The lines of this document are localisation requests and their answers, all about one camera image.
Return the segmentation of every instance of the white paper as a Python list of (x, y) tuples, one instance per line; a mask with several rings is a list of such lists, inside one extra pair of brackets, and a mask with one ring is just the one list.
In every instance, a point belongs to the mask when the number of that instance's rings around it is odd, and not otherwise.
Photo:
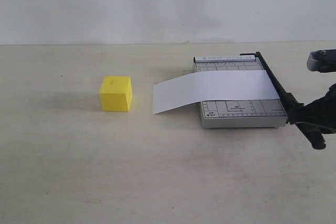
[(201, 101), (279, 99), (265, 70), (204, 71), (153, 88), (153, 114)]

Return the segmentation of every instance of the white wall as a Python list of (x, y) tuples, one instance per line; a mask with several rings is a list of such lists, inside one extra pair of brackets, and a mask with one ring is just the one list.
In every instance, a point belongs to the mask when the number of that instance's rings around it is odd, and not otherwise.
[(0, 44), (336, 40), (336, 0), (0, 0)]

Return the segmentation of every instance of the paper strip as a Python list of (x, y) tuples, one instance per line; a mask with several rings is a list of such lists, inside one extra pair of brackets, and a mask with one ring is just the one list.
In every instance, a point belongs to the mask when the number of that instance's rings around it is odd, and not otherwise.
[(201, 101), (279, 99), (265, 70), (190, 73), (153, 88), (153, 114)]

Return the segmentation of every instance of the yellow cube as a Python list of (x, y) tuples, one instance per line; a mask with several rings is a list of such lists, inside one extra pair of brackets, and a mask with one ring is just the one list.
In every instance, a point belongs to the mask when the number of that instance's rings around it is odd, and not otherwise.
[(106, 76), (100, 89), (104, 111), (130, 111), (132, 84), (128, 76)]

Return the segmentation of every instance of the table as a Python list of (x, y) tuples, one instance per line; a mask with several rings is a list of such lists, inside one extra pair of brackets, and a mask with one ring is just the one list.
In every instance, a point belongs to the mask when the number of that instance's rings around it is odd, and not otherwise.
[[(201, 127), (196, 104), (153, 115), (152, 88), (193, 57), (260, 51), (300, 102), (335, 73), (310, 51), (336, 42), (0, 46), (1, 223), (334, 223), (336, 137), (295, 126)], [(130, 112), (102, 112), (104, 76), (131, 76)]]

